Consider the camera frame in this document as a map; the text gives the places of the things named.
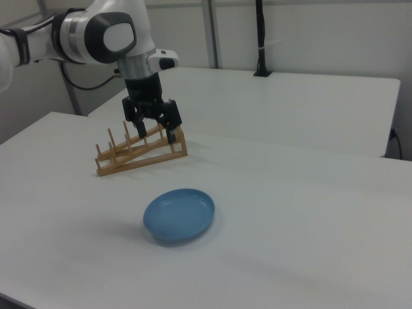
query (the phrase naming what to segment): black pole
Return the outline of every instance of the black pole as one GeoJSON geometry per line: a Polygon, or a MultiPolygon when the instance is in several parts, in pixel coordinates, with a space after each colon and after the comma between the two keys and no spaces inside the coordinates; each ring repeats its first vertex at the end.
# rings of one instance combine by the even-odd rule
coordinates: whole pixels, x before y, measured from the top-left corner
{"type": "Polygon", "coordinates": [[[259,47],[259,62],[254,76],[268,77],[272,71],[266,69],[265,58],[265,18],[263,16],[262,0],[256,0],[257,46],[259,47]]]}

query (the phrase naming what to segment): blue plastic dish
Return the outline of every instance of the blue plastic dish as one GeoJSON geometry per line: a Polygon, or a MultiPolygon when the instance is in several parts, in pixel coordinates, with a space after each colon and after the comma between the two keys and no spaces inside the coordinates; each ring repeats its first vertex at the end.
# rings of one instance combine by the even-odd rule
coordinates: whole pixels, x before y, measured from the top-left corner
{"type": "Polygon", "coordinates": [[[204,232],[214,216],[213,199],[195,189],[178,189],[154,199],[147,206],[143,223],[160,240],[183,241],[204,232]]]}

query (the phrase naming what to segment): white table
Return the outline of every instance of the white table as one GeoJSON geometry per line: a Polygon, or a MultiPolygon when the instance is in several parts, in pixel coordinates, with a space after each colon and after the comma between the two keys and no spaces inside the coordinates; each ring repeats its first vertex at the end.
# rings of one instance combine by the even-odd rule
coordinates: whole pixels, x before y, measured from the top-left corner
{"type": "MultiPolygon", "coordinates": [[[[399,80],[176,68],[160,75],[188,132],[384,156],[399,80]]],[[[123,121],[124,90],[89,117],[123,121]]]]}
{"type": "Polygon", "coordinates": [[[409,162],[186,133],[189,156],[103,178],[122,124],[52,113],[0,145],[0,292],[35,308],[411,308],[409,162]],[[210,229],[156,243],[194,187],[210,229]]]}

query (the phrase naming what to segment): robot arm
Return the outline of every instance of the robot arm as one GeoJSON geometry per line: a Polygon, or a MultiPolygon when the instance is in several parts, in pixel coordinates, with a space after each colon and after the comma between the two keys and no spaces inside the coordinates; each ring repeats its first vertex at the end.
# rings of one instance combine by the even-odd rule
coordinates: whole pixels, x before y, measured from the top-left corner
{"type": "Polygon", "coordinates": [[[156,50],[143,0],[95,0],[87,9],[70,9],[38,25],[0,33],[0,91],[15,66],[55,59],[76,64],[117,62],[129,96],[123,100],[127,121],[145,137],[144,118],[153,118],[174,142],[182,123],[176,102],[162,100],[158,72],[178,65],[170,50],[156,50]]]}

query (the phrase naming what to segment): white wall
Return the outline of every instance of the white wall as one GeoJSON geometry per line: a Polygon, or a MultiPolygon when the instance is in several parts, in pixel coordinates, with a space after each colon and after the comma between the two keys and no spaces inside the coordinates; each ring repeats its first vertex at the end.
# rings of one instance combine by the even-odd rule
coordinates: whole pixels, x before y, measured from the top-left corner
{"type": "MultiPolygon", "coordinates": [[[[281,40],[267,51],[272,70],[400,79],[394,126],[412,160],[412,3],[267,5],[264,12],[267,41],[281,40]]],[[[218,5],[216,13],[222,68],[255,70],[254,6],[218,5]]]]}
{"type": "MultiPolygon", "coordinates": [[[[0,23],[37,14],[15,26],[28,26],[42,17],[36,0],[0,0],[0,23]]],[[[18,67],[10,87],[0,93],[0,144],[51,111],[73,113],[57,63],[41,61],[18,67]]]]}
{"type": "MultiPolygon", "coordinates": [[[[92,0],[46,0],[49,10],[69,7],[88,7],[92,0]]],[[[151,23],[151,35],[157,48],[174,50],[181,66],[208,68],[209,59],[200,0],[146,0],[151,23]]],[[[77,66],[68,64],[73,82],[91,87],[113,74],[116,65],[77,66]]],[[[101,89],[82,91],[75,89],[83,115],[88,115],[124,89],[123,80],[114,80],[101,89]]]]}

